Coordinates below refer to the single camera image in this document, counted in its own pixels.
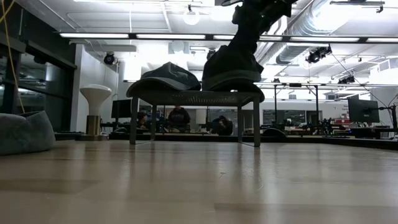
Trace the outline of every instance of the person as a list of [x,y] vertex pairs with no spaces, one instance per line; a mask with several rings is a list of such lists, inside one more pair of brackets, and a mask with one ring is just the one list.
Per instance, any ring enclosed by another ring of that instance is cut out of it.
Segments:
[[223,115],[214,119],[213,123],[218,123],[218,125],[211,131],[212,134],[218,134],[219,136],[230,136],[232,134],[234,124]]
[[144,112],[138,112],[137,114],[137,128],[148,129],[147,128],[147,115]]
[[174,110],[169,113],[168,119],[170,126],[178,129],[181,133],[187,130],[187,124],[191,121],[188,112],[179,105],[176,105]]

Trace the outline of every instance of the dark hair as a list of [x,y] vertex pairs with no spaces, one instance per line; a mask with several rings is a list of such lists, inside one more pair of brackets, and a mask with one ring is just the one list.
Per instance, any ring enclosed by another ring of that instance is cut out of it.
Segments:
[[138,120],[142,120],[143,118],[145,118],[147,115],[143,112],[138,112],[137,114],[137,118]]
[[222,119],[221,122],[223,123],[224,126],[228,125],[228,121],[226,119]]

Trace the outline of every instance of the computer monitor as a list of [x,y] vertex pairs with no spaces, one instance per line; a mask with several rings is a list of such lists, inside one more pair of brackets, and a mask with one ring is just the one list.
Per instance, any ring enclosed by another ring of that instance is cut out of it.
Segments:
[[130,118],[131,100],[116,100],[112,104],[112,118]]
[[349,120],[351,122],[379,123],[377,101],[348,99]]

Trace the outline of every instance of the bench leg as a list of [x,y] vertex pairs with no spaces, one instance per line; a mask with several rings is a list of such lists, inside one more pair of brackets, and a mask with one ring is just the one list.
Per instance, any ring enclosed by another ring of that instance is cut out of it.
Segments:
[[242,143],[243,133],[243,114],[242,114],[242,106],[238,106],[238,142]]
[[150,123],[150,140],[155,140],[155,132],[156,132],[156,109],[157,105],[152,105],[152,116],[151,116],[151,123]]
[[131,102],[130,144],[136,144],[137,114],[138,114],[138,97],[133,97]]
[[253,129],[254,129],[254,147],[260,147],[260,98],[253,100]]

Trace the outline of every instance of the small bench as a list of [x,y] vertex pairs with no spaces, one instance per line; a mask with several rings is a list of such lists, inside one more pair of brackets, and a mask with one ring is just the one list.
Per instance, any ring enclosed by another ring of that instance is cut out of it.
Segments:
[[242,143],[242,107],[253,102],[254,147],[260,139],[260,93],[213,92],[213,91],[139,91],[127,94],[132,97],[130,144],[136,144],[138,99],[152,105],[151,140],[155,140],[156,108],[158,105],[183,106],[233,106],[238,108],[238,141]]

